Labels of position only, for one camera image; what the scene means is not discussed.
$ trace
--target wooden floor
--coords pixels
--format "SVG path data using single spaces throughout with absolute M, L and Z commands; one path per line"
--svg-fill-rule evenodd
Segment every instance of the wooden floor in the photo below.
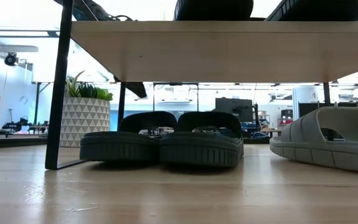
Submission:
M 268 146 L 245 152 L 225 171 L 91 162 L 47 171 L 45 146 L 0 149 L 0 223 L 358 223 L 358 173 Z

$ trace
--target dark gray slide sandal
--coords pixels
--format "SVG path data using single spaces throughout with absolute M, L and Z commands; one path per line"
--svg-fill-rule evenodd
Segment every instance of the dark gray slide sandal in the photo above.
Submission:
M 214 126 L 222 134 L 195 133 Z M 222 112 L 190 112 L 180 116 L 175 132 L 160 140 L 160 160 L 167 164 L 235 167 L 244 155 L 240 121 Z
M 87 133 L 81 140 L 80 159 L 87 161 L 158 161 L 159 140 L 139 134 L 154 127 L 175 128 L 174 115 L 156 111 L 124 118 L 118 131 Z
M 266 21 L 358 21 L 358 0 L 282 0 Z
M 254 0 L 178 0 L 175 21 L 248 21 Z

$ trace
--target computer screen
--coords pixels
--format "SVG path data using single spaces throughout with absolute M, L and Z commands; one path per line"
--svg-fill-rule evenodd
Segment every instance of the computer screen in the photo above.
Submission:
M 215 110 L 230 113 L 242 122 L 253 122 L 252 100 L 216 98 Z

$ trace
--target light gray slide sandal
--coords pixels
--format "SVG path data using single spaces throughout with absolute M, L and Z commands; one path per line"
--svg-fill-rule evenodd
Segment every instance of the light gray slide sandal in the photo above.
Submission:
M 325 140 L 321 128 L 337 131 L 344 141 Z M 270 140 L 270 150 L 294 161 L 358 172 L 358 108 L 319 108 L 284 127 Z

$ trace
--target white planter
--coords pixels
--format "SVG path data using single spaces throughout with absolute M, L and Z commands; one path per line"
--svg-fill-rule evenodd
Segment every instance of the white planter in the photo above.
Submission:
M 110 131 L 110 102 L 67 97 L 63 103 L 61 147 L 79 147 L 85 133 Z

